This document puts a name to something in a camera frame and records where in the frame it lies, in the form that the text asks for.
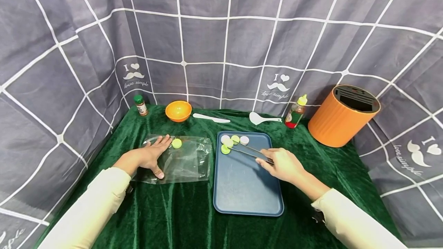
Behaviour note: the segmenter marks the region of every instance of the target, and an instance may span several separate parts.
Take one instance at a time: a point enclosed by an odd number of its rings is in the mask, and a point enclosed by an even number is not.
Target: fabric wall
[[[0,2],[0,248],[35,244],[135,94],[311,116],[339,83],[382,103],[356,146],[406,243],[443,246],[443,0]]]

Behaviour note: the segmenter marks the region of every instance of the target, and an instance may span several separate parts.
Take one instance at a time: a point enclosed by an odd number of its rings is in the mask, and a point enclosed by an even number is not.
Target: table
[[[174,123],[164,114],[164,106],[150,105],[148,109],[146,117],[138,115],[134,107],[129,110],[47,231],[102,169],[111,167],[126,151],[140,147],[148,133],[207,137],[215,151],[217,133],[230,130],[267,133],[274,147],[295,153],[307,171],[400,237],[354,146],[348,143],[342,148],[330,148],[318,143],[309,134],[307,121],[302,121],[296,129],[278,122],[255,126],[247,112],[195,109],[194,112],[204,115],[230,119],[231,123],[218,124],[193,117]],[[285,212],[280,217],[218,213],[212,205],[213,165],[214,160],[209,181],[164,185],[132,182],[133,193],[126,196],[93,248],[345,248],[323,223],[317,224],[312,219],[314,210],[309,199],[286,182],[281,182]]]

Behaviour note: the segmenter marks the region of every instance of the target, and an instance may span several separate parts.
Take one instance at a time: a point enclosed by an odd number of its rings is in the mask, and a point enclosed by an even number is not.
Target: person's left hand
[[[163,179],[165,175],[158,167],[157,159],[165,152],[171,142],[172,138],[169,135],[165,137],[159,136],[153,144],[148,142],[145,147],[131,150],[125,154],[131,158],[138,159],[140,167],[152,170],[158,179]]]

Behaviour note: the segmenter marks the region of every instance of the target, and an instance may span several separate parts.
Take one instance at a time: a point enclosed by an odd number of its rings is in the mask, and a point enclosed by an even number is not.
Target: blue tray
[[[260,150],[271,148],[271,139],[264,133],[222,131],[217,136],[215,161],[214,208],[224,214],[280,216],[285,206],[280,182],[271,176],[251,156],[231,150],[221,152],[222,135],[247,136],[248,146]],[[260,156],[259,153],[241,145],[234,148]]]

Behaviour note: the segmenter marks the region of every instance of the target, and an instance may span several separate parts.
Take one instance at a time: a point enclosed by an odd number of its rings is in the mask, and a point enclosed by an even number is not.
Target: clear plastic bag
[[[148,135],[143,147],[150,141],[154,143],[158,135]],[[180,148],[172,145],[158,158],[158,166],[165,177],[158,179],[150,169],[139,168],[134,181],[148,184],[168,184],[198,182],[209,179],[212,146],[209,138],[198,136],[172,136],[182,141]]]

